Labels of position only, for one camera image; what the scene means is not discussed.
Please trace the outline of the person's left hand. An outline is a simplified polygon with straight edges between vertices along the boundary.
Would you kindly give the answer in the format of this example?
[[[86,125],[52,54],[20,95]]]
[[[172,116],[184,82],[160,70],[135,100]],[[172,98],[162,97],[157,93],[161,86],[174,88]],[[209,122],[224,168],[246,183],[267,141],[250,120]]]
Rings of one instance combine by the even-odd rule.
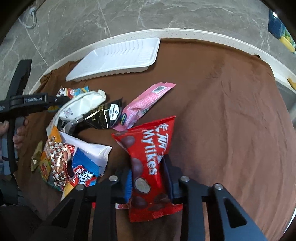
[[[25,138],[26,135],[26,131],[27,131],[27,125],[28,125],[29,121],[27,119],[24,120],[23,125],[20,126],[17,130],[16,130],[16,134],[13,137],[13,143],[14,143],[14,147],[19,150],[22,145],[23,145],[23,140]],[[8,121],[4,121],[1,122],[1,126],[0,126],[0,136],[2,137],[5,133],[7,133],[9,128],[9,122]]]

